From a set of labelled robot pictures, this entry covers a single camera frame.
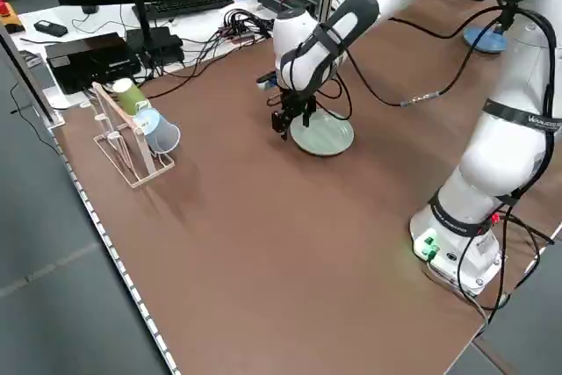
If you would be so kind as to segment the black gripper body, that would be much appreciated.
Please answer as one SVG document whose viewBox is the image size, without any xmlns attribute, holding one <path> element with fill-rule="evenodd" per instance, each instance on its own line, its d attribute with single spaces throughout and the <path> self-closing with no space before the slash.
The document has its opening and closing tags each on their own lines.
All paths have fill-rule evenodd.
<svg viewBox="0 0 562 375">
<path fill-rule="evenodd" d="M 280 87 L 280 101 L 282 108 L 315 108 L 315 95 L 300 94 L 296 90 Z"/>
</svg>

